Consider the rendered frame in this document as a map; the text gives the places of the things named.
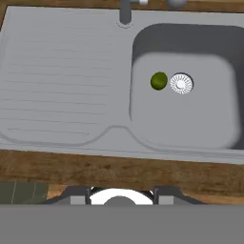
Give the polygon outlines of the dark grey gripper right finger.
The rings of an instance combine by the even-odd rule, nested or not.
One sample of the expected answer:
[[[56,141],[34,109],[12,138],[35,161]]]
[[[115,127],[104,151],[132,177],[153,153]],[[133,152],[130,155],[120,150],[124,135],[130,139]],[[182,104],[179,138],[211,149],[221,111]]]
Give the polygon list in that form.
[[[155,186],[153,188],[154,205],[189,205],[202,204],[195,198],[183,194],[174,186]]]

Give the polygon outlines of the grey tap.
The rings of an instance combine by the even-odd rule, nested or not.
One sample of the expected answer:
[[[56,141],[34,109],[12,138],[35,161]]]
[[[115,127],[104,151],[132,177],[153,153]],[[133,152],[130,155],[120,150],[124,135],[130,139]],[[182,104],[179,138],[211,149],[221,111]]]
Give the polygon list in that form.
[[[166,5],[172,10],[183,8],[188,0],[165,0]],[[149,0],[119,0],[119,22],[122,25],[129,25],[132,21],[131,4],[147,5]]]

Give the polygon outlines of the green lime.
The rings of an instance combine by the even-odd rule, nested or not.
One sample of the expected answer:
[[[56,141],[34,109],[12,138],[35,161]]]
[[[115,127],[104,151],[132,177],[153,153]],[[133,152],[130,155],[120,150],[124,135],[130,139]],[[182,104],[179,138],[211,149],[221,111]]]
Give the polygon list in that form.
[[[168,83],[168,77],[165,72],[156,72],[151,78],[151,86],[157,91],[163,90]]]

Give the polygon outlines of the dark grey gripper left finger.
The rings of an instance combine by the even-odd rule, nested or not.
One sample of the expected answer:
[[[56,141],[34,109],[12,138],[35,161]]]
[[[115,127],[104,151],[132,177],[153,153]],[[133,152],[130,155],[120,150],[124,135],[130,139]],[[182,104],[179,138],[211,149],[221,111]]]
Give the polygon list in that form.
[[[91,188],[83,186],[67,187],[60,195],[50,198],[46,204],[91,205]]]

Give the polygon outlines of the grey steel sink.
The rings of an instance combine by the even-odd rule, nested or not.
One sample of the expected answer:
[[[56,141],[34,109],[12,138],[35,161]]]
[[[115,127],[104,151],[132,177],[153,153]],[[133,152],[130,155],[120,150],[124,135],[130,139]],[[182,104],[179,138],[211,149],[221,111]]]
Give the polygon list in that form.
[[[8,7],[0,149],[244,164],[244,13]]]

